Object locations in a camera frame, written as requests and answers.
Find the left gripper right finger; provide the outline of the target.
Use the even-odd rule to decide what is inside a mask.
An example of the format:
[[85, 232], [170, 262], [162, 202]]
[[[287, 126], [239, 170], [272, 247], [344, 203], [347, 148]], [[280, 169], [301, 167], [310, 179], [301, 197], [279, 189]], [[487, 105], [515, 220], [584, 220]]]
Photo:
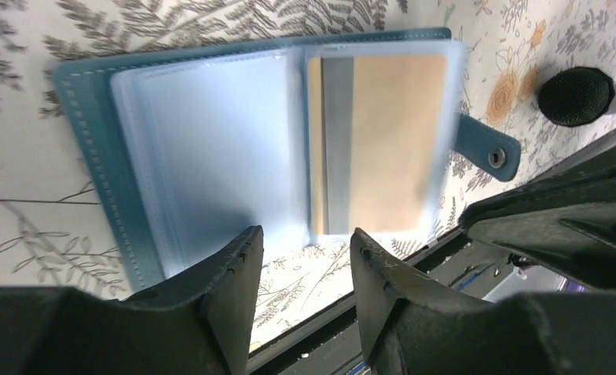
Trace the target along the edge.
[[375, 374], [616, 374], [616, 292], [453, 290], [361, 229], [350, 261], [364, 362]]

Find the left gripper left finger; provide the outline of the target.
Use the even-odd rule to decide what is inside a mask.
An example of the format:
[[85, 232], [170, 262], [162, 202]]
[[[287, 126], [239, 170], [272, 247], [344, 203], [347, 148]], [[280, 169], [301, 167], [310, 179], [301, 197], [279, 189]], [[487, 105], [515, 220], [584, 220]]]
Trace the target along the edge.
[[123, 301], [0, 287], [0, 374], [244, 374], [262, 260], [254, 226]]

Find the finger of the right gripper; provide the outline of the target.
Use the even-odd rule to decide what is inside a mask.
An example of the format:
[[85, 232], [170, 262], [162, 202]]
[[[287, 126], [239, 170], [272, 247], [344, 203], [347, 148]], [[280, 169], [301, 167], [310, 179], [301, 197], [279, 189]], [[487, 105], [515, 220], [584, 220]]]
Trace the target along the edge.
[[466, 209], [465, 231], [587, 287], [616, 290], [616, 192], [489, 199]]
[[567, 170], [554, 168], [547, 178], [527, 184], [469, 205], [459, 218], [459, 226], [468, 230], [481, 220], [545, 209], [547, 200], [560, 193], [571, 194], [567, 202], [576, 201], [575, 189], [616, 177], [616, 145]]

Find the blue card holder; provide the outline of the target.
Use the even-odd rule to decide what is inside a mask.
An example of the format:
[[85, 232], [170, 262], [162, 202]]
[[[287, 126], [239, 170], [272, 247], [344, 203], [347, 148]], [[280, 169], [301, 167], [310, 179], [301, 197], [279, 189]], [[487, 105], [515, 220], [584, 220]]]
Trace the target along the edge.
[[434, 177], [456, 152], [512, 180], [519, 142], [457, 111], [464, 48], [445, 27], [284, 37], [63, 62], [61, 106], [135, 291], [263, 229], [266, 261], [347, 237], [311, 230], [306, 64], [313, 57], [444, 55]]

